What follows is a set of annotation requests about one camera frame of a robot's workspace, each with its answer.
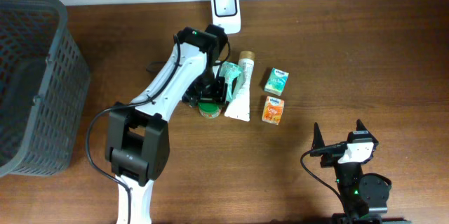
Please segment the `orange Kleenex tissue pack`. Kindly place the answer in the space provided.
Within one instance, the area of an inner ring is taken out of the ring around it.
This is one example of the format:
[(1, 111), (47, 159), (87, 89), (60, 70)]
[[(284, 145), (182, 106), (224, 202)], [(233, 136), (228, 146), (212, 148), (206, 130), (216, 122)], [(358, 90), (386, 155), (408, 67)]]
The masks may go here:
[(262, 113), (262, 121), (279, 125), (283, 114), (285, 101), (280, 98), (267, 96)]

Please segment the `white tube gold cap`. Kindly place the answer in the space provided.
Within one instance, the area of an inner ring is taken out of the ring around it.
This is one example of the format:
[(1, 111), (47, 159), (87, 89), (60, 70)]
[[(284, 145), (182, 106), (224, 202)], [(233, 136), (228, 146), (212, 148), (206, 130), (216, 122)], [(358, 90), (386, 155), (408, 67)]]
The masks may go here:
[(236, 85), (236, 94), (228, 104), (225, 116), (241, 121), (250, 121), (250, 83), (255, 64), (252, 51), (241, 51), (238, 65), (242, 68), (241, 80)]

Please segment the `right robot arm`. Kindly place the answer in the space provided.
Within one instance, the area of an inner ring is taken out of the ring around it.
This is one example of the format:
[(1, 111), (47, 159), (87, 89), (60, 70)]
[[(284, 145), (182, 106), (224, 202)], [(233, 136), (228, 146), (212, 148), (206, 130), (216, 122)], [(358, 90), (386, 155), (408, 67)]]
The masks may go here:
[(378, 140), (361, 120), (356, 121), (356, 129), (349, 132), (346, 141), (334, 145), (326, 145), (319, 125), (314, 125), (310, 155), (321, 158), (322, 168), (334, 169), (337, 197), (344, 211), (334, 213), (332, 223), (382, 222), (382, 215), (387, 212), (391, 181), (380, 174), (362, 171), (378, 145)]

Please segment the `mint green wipes pack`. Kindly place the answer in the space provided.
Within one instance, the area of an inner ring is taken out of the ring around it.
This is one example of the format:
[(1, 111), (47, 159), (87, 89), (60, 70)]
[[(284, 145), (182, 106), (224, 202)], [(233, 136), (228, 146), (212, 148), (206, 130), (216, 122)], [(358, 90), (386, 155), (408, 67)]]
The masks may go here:
[(233, 100), (234, 81), (237, 80), (242, 74), (243, 69), (241, 66), (232, 62), (224, 62), (220, 68), (220, 77), (224, 77), (226, 87), (226, 101), (231, 102)]

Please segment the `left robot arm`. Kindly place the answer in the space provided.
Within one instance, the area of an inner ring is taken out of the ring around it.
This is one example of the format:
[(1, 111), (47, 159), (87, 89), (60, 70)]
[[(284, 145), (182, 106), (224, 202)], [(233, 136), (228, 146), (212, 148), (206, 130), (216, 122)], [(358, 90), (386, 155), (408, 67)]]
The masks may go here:
[(173, 51), (151, 84), (109, 113), (105, 159), (119, 186), (118, 223), (150, 223), (152, 188), (168, 161), (168, 122), (178, 103), (226, 102), (218, 60), (229, 45), (224, 28), (186, 27), (173, 39)]

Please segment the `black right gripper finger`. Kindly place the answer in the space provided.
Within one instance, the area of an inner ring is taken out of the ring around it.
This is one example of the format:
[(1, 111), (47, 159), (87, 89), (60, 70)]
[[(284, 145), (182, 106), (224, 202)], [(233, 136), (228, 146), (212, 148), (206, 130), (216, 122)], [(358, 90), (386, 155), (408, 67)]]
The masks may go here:
[(319, 124), (317, 122), (314, 123), (314, 136), (313, 141), (311, 145), (312, 150), (321, 149), (322, 147), (325, 147), (325, 143), (323, 141), (323, 136), (321, 134)]
[(367, 131), (367, 128), (364, 126), (363, 122), (360, 119), (358, 119), (356, 121), (356, 130), (357, 131)]

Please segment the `green lid jar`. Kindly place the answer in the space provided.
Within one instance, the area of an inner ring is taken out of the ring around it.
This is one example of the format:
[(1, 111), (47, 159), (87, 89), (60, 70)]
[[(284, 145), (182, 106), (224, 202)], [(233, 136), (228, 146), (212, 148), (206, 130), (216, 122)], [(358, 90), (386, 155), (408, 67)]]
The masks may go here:
[(199, 103), (200, 114), (207, 119), (214, 119), (221, 113), (221, 108), (215, 103)]

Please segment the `green Kleenex tissue pack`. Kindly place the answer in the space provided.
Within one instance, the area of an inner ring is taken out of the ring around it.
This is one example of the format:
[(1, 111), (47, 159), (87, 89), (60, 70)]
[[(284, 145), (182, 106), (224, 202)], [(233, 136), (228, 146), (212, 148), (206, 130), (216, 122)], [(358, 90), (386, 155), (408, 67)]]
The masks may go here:
[(264, 91), (281, 96), (286, 86), (289, 73), (273, 68), (270, 72)]

